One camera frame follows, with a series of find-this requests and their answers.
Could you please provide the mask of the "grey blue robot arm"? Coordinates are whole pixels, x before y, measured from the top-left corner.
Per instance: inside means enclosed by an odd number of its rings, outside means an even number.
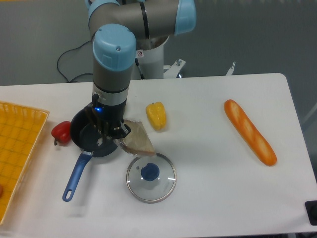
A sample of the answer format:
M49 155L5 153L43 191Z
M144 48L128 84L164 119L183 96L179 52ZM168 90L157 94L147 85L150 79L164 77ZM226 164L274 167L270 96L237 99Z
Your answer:
M88 0L88 28L93 52L92 110L103 137L121 139L137 42L179 35L196 26L192 0Z

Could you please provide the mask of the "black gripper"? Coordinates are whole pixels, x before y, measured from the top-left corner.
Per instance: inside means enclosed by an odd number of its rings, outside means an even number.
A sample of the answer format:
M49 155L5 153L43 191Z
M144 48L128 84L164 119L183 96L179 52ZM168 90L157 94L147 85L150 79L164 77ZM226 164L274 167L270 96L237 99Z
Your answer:
M103 146L110 139L125 138L131 128L124 123L124 111L126 101L121 104L109 106L99 102L101 96L97 93L92 95L92 112L96 117L96 126L101 133L97 140L97 146Z

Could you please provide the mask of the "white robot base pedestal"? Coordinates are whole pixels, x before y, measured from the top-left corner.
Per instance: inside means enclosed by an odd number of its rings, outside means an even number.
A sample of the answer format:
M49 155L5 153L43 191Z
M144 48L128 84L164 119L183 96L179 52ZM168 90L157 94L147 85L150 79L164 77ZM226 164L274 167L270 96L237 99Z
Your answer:
M168 37L159 37L137 41L132 80L182 77L185 60L177 59L173 64L164 64L164 46L168 40Z

